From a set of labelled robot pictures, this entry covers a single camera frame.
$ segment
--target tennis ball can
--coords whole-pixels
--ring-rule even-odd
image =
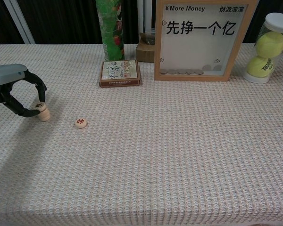
[[[243,77],[253,83],[267,83],[279,64],[282,54],[283,14],[270,13],[261,27]]]

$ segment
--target dark background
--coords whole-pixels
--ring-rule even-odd
[[[95,0],[17,0],[37,44],[101,43]],[[121,0],[125,43],[138,43],[137,0]],[[155,26],[152,4],[152,27]],[[260,0],[244,42],[255,42],[268,13],[283,13],[283,0]],[[0,44],[23,40],[0,0]]]

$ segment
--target tennis ball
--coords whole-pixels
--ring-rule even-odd
[[[268,32],[262,35],[257,43],[256,50],[259,56],[273,58],[283,52],[283,35],[278,32]]]
[[[248,74],[258,78],[265,78],[273,71],[273,69],[273,61],[270,58],[263,58],[260,56],[252,58],[247,65]]]

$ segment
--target sign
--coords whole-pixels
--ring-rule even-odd
[[[255,0],[159,0],[155,80],[226,81]]]

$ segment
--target cardboard box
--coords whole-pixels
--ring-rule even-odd
[[[141,75],[136,60],[106,61],[100,71],[100,87],[139,86]]]
[[[155,45],[147,45],[142,39],[136,47],[136,60],[154,63]]]

